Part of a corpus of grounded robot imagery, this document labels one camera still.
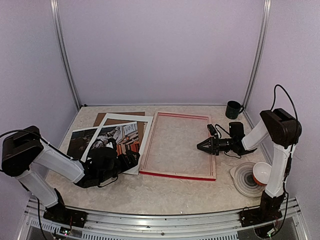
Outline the cat and books photo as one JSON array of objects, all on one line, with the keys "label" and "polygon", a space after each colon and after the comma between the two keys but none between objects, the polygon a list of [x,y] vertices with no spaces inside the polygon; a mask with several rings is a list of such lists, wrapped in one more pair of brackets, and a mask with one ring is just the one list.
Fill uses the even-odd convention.
[{"label": "cat and books photo", "polygon": [[[74,130],[67,149],[67,155],[80,160],[86,149],[90,146],[98,127],[89,127]],[[103,127],[94,138],[90,146],[90,152],[94,149],[110,147],[116,149],[117,153],[125,154],[127,150],[139,152],[140,140],[137,122],[113,124]]]}]

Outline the white photo mat board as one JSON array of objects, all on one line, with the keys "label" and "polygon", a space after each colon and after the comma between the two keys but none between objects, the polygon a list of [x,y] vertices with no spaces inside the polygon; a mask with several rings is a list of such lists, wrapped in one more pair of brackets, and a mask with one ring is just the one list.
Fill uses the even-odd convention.
[{"label": "white photo mat board", "polygon": [[84,160],[105,177],[138,175],[153,117],[106,113],[96,129]]}]

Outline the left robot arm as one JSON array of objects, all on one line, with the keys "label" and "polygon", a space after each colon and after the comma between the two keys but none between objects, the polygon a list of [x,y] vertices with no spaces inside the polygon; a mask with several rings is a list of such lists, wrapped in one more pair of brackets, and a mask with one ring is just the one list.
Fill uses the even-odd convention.
[{"label": "left robot arm", "polygon": [[103,182],[117,178],[136,167],[140,158],[135,151],[118,154],[114,148],[105,146],[89,150],[88,159],[81,161],[51,145],[34,125],[7,131],[0,137],[3,139],[1,171],[16,178],[43,204],[46,212],[61,223],[70,218],[70,211],[59,191],[33,170],[32,164],[44,166],[86,189],[101,187]]}]

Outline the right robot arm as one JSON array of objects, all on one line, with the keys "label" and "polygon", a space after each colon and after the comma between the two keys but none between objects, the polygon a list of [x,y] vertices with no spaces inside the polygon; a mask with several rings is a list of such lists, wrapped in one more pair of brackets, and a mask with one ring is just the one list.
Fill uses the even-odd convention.
[{"label": "right robot arm", "polygon": [[282,217],[280,210],[283,202],[288,202],[286,191],[287,178],[291,171],[292,158],[299,138],[302,125],[295,110],[291,115],[283,108],[263,110],[259,114],[260,121],[248,133],[244,133],[243,124],[234,121],[229,124],[227,138],[222,138],[216,127],[207,125],[210,137],[197,144],[197,149],[210,155],[232,151],[239,157],[251,154],[265,138],[272,141],[272,162],[266,187],[262,191],[260,205],[255,209],[243,210],[239,215],[244,222],[252,220],[266,222]]}]

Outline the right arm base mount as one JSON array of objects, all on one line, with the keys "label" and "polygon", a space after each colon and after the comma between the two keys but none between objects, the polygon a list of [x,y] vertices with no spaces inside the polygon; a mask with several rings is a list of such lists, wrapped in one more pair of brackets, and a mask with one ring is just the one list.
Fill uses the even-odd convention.
[{"label": "right arm base mount", "polygon": [[267,212],[265,215],[263,215],[259,208],[241,210],[238,215],[240,224],[243,228],[275,221],[283,216],[279,210],[271,213]]}]

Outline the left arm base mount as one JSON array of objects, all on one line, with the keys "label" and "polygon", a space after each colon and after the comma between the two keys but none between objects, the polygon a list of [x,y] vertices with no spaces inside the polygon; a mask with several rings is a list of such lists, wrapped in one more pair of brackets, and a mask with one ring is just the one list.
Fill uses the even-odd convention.
[{"label": "left arm base mount", "polygon": [[64,212],[50,213],[46,210],[43,214],[43,218],[55,223],[68,225],[70,227],[84,228],[88,213],[85,211],[69,209]]}]

